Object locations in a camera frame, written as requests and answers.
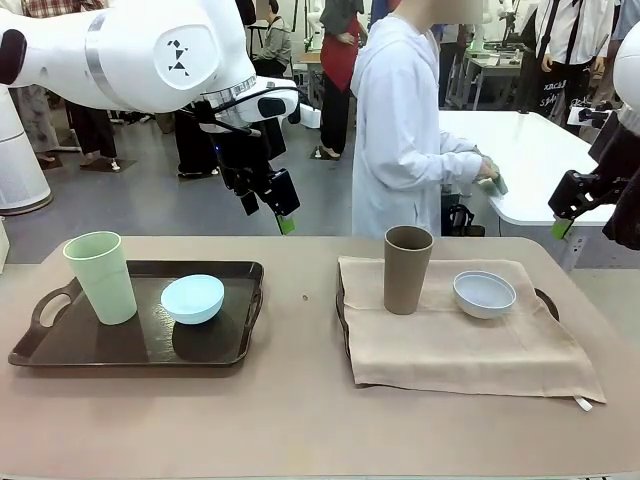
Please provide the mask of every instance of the red apron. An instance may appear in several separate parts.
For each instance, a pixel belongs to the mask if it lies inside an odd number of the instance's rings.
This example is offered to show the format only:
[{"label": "red apron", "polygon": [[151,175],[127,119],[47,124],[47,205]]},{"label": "red apron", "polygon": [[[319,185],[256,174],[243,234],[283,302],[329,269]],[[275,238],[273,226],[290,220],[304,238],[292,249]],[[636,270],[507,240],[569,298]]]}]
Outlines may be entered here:
[{"label": "red apron", "polygon": [[360,25],[355,15],[345,33],[350,33],[354,36],[356,39],[354,45],[347,45],[340,42],[335,36],[326,34],[322,43],[322,52],[320,53],[320,62],[324,73],[343,92],[351,85],[353,67],[358,56]]}]

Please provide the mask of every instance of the person's hand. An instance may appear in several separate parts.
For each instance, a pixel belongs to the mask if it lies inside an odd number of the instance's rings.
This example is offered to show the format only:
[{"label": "person's hand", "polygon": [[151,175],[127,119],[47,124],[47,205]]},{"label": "person's hand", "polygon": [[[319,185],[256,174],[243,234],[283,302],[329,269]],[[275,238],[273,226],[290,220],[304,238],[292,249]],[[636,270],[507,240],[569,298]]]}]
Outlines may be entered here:
[{"label": "person's hand", "polygon": [[482,160],[482,165],[480,166],[480,171],[478,172],[478,177],[476,178],[477,181],[481,181],[481,180],[487,180],[487,179],[495,179],[498,178],[499,173],[496,172],[492,167],[491,164],[486,161],[486,160]]},{"label": "person's hand", "polygon": [[596,61],[593,64],[593,73],[603,74],[605,70],[605,59],[604,57],[596,57]]},{"label": "person's hand", "polygon": [[356,43],[356,37],[354,37],[348,32],[341,33],[340,35],[337,36],[337,38],[340,43],[344,43],[345,45],[355,45]]},{"label": "person's hand", "polygon": [[551,55],[547,53],[542,59],[542,71],[545,73],[549,73],[551,71],[552,65],[553,60],[551,59]]}]

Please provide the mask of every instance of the light blue bowl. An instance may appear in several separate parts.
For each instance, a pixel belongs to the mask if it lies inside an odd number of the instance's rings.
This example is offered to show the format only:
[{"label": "light blue bowl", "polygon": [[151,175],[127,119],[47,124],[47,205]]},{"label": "light blue bowl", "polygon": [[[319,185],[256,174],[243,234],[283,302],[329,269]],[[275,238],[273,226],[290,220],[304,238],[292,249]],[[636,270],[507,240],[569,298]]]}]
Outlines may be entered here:
[{"label": "light blue bowl", "polygon": [[224,285],[209,275],[191,275],[176,280],[162,292],[160,303],[171,318],[184,325],[199,325],[222,308]]}]

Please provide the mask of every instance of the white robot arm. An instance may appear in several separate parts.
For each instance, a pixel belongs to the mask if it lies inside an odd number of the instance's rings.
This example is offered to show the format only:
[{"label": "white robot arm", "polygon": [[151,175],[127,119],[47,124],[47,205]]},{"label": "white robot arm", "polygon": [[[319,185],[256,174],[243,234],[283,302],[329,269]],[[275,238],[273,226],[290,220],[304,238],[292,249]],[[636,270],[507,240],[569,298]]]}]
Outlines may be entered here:
[{"label": "white robot arm", "polygon": [[615,204],[615,213],[603,230],[605,235],[640,250],[639,52],[640,23],[631,29],[616,57],[613,80],[624,105],[605,114],[606,122],[589,151],[598,167],[586,175],[567,172],[549,201],[558,219],[554,233],[559,238],[567,235],[580,215],[600,205]]},{"label": "white robot arm", "polygon": [[89,107],[163,113],[259,88],[233,0],[138,0],[46,20],[0,11],[0,35],[0,83]]},{"label": "white robot arm", "polygon": [[[278,217],[299,206],[288,173],[268,162],[285,150],[277,117],[299,112],[300,93],[256,76],[234,0],[137,0],[49,19],[0,10],[0,84],[37,84],[105,110],[164,113],[208,100],[196,118],[247,213],[255,195]],[[301,116],[317,127],[317,111]]]}]

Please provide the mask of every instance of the green cloth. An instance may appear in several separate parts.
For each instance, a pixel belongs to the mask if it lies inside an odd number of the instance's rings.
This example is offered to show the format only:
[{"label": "green cloth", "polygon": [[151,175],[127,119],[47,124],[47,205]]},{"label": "green cloth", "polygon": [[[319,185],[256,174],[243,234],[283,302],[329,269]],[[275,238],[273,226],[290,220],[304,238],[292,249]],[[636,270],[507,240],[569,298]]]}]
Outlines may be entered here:
[{"label": "green cloth", "polygon": [[326,0],[320,22],[330,35],[345,33],[354,15],[364,13],[363,0]]},{"label": "green cloth", "polygon": [[267,30],[264,48],[256,56],[257,60],[277,60],[285,67],[291,61],[291,30],[285,21],[278,17]]}]

